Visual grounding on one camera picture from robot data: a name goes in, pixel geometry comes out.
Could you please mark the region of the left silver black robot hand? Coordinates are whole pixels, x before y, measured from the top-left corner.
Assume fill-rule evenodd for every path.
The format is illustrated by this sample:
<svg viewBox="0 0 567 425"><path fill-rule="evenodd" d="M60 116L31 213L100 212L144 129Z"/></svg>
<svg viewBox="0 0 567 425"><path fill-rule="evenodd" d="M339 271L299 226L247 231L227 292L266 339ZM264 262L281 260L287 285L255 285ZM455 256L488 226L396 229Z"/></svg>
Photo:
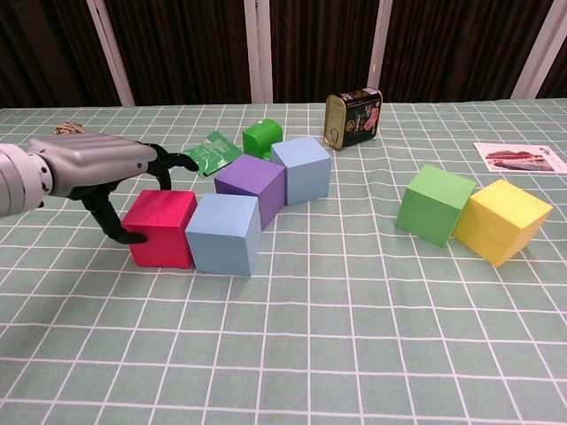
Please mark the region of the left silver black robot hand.
<svg viewBox="0 0 567 425"><path fill-rule="evenodd" d="M46 163L51 177L47 193L82 202L103 232L121 244L147 241L145 235L122 226L109 200L110 193L121 182L149 174L158 180L161 189L170 190L170 168L199 170L198 164L185 154L116 135L80 133L38 137L29 142L29 152Z"/></svg>

